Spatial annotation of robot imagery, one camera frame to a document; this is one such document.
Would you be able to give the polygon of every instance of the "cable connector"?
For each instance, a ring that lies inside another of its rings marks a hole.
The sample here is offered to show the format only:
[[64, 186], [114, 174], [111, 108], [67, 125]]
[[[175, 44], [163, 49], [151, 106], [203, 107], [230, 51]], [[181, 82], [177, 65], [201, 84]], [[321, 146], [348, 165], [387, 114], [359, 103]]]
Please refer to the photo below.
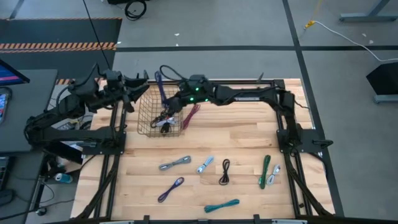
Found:
[[310, 26], [312, 26], [312, 25], [314, 25], [315, 24], [315, 21], [309, 21], [308, 23], [307, 23], [307, 25], [305, 25], [305, 28], [304, 29], [307, 29], [308, 27], [310, 27]]

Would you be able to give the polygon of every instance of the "green cable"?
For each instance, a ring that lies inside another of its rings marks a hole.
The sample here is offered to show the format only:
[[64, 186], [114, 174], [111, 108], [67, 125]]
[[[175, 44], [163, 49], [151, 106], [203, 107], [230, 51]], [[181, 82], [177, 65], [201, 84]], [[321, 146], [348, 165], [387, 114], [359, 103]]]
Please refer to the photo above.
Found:
[[264, 165], [262, 167], [262, 175], [259, 178], [259, 185], [261, 189], [264, 189], [266, 187], [266, 175], [267, 175], [267, 170], [268, 170], [268, 165], [271, 161], [271, 156], [270, 155], [266, 155], [264, 157]]
[[233, 205], [237, 205], [237, 204], [239, 204], [239, 199], [230, 200], [229, 202], [222, 203], [221, 205], [206, 205], [205, 206], [205, 212], [209, 213], [209, 212], [212, 212], [212, 211], [217, 210], [219, 208], [233, 206]]

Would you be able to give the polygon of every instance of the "gray floor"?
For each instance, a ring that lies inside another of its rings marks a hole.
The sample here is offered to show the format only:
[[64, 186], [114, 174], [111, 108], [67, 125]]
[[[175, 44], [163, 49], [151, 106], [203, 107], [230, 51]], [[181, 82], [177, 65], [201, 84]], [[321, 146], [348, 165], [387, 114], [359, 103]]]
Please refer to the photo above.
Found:
[[[2, 0], [0, 6], [4, 1], [0, 17], [7, 17], [16, 4]], [[86, 1], [92, 17], [124, 17], [116, 6]], [[352, 45], [318, 25], [303, 31], [317, 2], [289, 0], [301, 45]], [[398, 45], [398, 22], [338, 22], [340, 13], [364, 12], [374, 2], [324, 0], [315, 19], [362, 44], [371, 40], [373, 45]], [[398, 1], [391, 1], [383, 12], [398, 13]], [[86, 17], [86, 13], [81, 0], [25, 0], [17, 15], [40, 17]], [[118, 47], [293, 45], [280, 0], [152, 0], [141, 20], [123, 20], [119, 41]], [[375, 53], [380, 58], [398, 57], [398, 51]], [[380, 63], [365, 51], [303, 54], [325, 134], [335, 142], [330, 154], [345, 215], [398, 220], [394, 160], [398, 105], [375, 105], [365, 78]], [[264, 72], [264, 78], [301, 78], [294, 51], [124, 52], [116, 54], [114, 68], [133, 77], [143, 69], [152, 75], [164, 63], [186, 76], [256, 78]], [[65, 200], [73, 198], [72, 189], [61, 185], [55, 191]], [[28, 223], [66, 219], [71, 207], [58, 205], [40, 218], [31, 214]]]

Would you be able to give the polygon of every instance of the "yellow cable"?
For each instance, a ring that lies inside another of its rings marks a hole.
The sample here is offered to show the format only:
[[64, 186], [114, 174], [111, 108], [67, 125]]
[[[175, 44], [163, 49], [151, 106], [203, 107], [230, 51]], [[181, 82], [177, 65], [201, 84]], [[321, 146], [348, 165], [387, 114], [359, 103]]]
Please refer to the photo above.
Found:
[[315, 24], [315, 21], [313, 20], [313, 18], [318, 14], [318, 11], [319, 11], [319, 8], [321, 7], [322, 1], [323, 0], [319, 0], [318, 1], [318, 4], [317, 4], [317, 6], [316, 6], [316, 8], [315, 8], [315, 10], [314, 10], [314, 12], [312, 14], [311, 19], [309, 20], [307, 25], [305, 25], [305, 29]]

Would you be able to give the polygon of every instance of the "pink cable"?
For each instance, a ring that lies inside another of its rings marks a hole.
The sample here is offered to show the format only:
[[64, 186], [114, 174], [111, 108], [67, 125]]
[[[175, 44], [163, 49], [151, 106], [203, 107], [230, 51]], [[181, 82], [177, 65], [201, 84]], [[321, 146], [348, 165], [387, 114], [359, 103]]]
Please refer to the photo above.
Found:
[[200, 105], [194, 105], [191, 112], [188, 114], [188, 116], [185, 118], [185, 120], [182, 123], [182, 129], [186, 129], [188, 127], [189, 121], [191, 120], [192, 116], [198, 112], [200, 109]]

